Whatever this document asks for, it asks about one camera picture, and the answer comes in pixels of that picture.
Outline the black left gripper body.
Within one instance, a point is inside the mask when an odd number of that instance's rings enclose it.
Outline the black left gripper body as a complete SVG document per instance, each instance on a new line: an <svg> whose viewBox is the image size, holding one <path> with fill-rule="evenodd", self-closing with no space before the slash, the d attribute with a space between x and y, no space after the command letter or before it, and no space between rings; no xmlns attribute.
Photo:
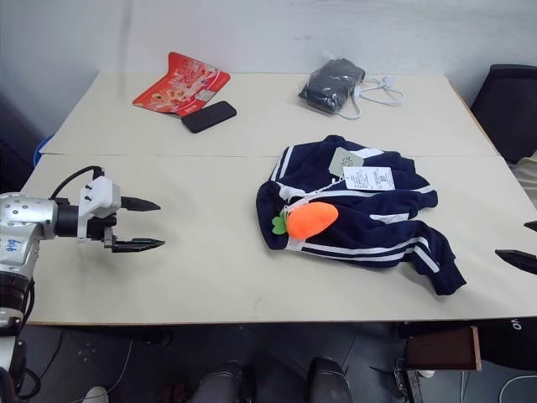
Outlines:
<svg viewBox="0 0 537 403"><path fill-rule="evenodd" d="M112 213L104 218L93 217L87 222L86 237L92 241L99 241L105 249L113 253L118 251L117 237L113 228L117 225L117 214Z"/></svg>

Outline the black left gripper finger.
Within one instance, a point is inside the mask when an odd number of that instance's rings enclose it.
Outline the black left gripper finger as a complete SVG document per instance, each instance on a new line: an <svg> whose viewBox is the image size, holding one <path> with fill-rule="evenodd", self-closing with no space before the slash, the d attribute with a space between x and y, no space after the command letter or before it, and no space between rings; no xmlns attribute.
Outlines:
<svg viewBox="0 0 537 403"><path fill-rule="evenodd" d="M163 246L165 241L153 238L132 238L128 241L114 240L111 250L113 253L137 253Z"/></svg>
<svg viewBox="0 0 537 403"><path fill-rule="evenodd" d="M158 211L161 207L151 201L131 196L121 197L121 208L133 212Z"/></svg>

